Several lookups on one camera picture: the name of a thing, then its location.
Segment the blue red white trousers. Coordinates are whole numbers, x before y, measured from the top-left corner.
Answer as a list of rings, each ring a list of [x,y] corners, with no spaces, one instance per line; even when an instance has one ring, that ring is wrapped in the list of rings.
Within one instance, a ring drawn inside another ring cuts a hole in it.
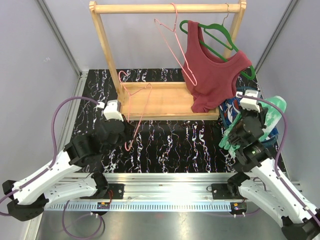
[[[235,120],[240,112],[240,98],[233,97],[226,99],[219,107],[220,117],[225,129],[227,129]],[[276,127],[266,136],[260,140],[264,145],[273,145],[278,139],[279,132]]]

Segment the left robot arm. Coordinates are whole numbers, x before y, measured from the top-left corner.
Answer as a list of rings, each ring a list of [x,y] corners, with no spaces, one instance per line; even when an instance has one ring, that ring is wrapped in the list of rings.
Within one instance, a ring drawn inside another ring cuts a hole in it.
[[[53,160],[30,176],[20,181],[5,181],[2,189],[10,202],[7,212],[2,215],[25,222],[57,203],[77,198],[106,197],[109,184],[103,172],[98,170],[75,183],[57,183],[68,174],[100,161],[103,154],[131,141],[134,129],[126,120],[105,120],[95,129],[72,139]]]

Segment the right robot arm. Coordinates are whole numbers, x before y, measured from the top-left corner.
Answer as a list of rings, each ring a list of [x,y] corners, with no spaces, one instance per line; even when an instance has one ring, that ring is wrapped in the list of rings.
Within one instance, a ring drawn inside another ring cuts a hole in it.
[[[312,240],[320,234],[320,210],[308,201],[277,167],[260,142],[268,109],[240,110],[240,119],[228,134],[235,150],[236,174],[227,181],[227,193],[253,202],[281,228],[288,240]]]

